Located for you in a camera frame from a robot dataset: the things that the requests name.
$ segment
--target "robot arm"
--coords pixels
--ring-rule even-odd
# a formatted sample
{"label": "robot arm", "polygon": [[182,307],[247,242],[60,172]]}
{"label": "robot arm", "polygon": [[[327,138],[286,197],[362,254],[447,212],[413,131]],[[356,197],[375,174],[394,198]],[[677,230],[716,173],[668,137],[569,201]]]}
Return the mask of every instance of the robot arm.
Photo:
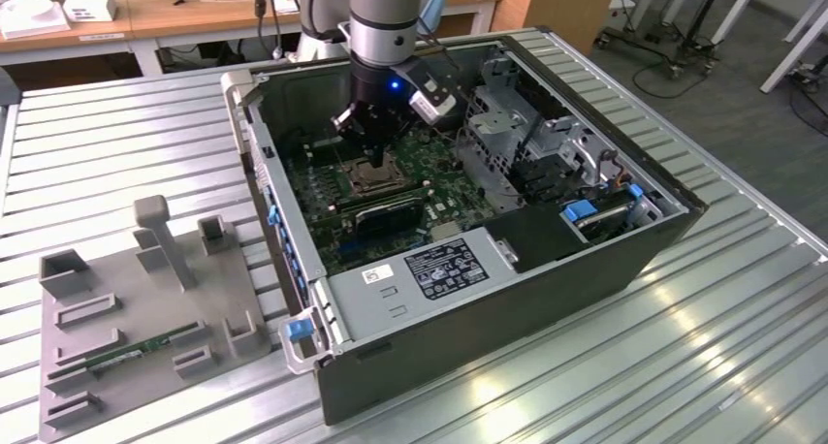
{"label": "robot arm", "polygon": [[351,102],[334,125],[378,167],[411,109],[434,124],[457,104],[453,90],[414,55],[418,27],[437,24],[445,0],[348,0],[347,10],[344,0],[300,1],[303,28],[312,37],[342,41],[346,33],[332,29],[348,22]]}

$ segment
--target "aluminum extrusion table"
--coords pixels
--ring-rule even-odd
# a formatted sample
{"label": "aluminum extrusion table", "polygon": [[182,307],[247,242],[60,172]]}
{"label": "aluminum extrusion table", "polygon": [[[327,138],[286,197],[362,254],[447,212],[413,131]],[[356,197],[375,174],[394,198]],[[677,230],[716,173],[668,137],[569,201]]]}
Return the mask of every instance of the aluminum extrusion table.
{"label": "aluminum extrusion table", "polygon": [[[828,440],[825,245],[558,38],[514,36],[712,205],[685,239],[624,292],[334,427],[276,350],[64,442]],[[136,197],[168,197],[176,234],[204,214],[235,223],[271,329],[286,315],[219,75],[28,92],[9,109],[3,442],[36,440],[36,256],[129,245]]]}

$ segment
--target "barcode label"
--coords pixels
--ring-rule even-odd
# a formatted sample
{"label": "barcode label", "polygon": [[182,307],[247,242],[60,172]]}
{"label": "barcode label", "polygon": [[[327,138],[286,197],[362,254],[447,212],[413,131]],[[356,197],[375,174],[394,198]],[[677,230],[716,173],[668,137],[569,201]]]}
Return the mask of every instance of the barcode label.
{"label": "barcode label", "polygon": [[80,37],[77,37],[77,39],[81,42],[93,42],[93,41],[97,41],[97,40],[117,40],[117,39],[123,39],[123,38],[124,38],[124,34],[123,33],[81,35]]}

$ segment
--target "cart wheel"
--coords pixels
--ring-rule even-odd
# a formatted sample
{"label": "cart wheel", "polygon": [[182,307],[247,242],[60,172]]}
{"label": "cart wheel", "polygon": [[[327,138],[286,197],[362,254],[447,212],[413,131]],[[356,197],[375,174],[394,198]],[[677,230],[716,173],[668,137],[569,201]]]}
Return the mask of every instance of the cart wheel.
{"label": "cart wheel", "polygon": [[600,49],[605,49],[609,46],[609,37],[606,36],[606,34],[601,34],[598,41],[596,42],[596,46]]}

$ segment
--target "wooden table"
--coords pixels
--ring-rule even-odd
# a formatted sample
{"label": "wooden table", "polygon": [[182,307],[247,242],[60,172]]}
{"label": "wooden table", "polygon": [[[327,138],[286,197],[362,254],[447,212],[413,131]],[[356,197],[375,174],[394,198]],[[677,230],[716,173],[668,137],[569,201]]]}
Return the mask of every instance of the wooden table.
{"label": "wooden table", "polygon": [[[498,0],[446,0],[445,16],[474,15],[471,33],[489,31]],[[163,74],[156,51],[178,45],[256,37],[252,0],[116,0],[117,20],[72,23],[65,32],[0,42],[0,66],[121,51],[135,53],[145,76]],[[302,31],[298,14],[279,15],[282,33]],[[105,34],[107,41],[79,40]],[[270,12],[263,35],[274,35]]]}
{"label": "wooden table", "polygon": [[0,36],[0,66],[129,51],[132,22],[127,0],[115,0],[112,22],[71,22],[71,29],[5,40]]}

